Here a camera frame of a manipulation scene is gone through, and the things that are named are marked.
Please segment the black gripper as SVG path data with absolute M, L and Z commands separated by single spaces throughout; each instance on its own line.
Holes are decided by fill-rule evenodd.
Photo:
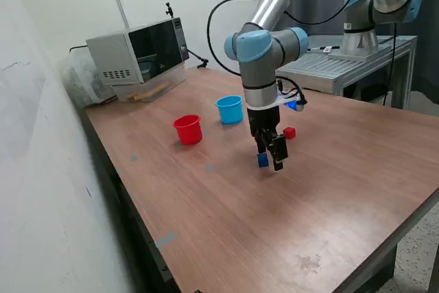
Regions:
M 250 133 L 255 135 L 258 154 L 266 153 L 263 130 L 270 133 L 268 150 L 272 155 L 274 170 L 283 169 L 283 161 L 288 157 L 286 138 L 283 134 L 277 134 L 276 127 L 280 123 L 280 108 L 276 106 L 265 110 L 247 109 L 250 124 Z

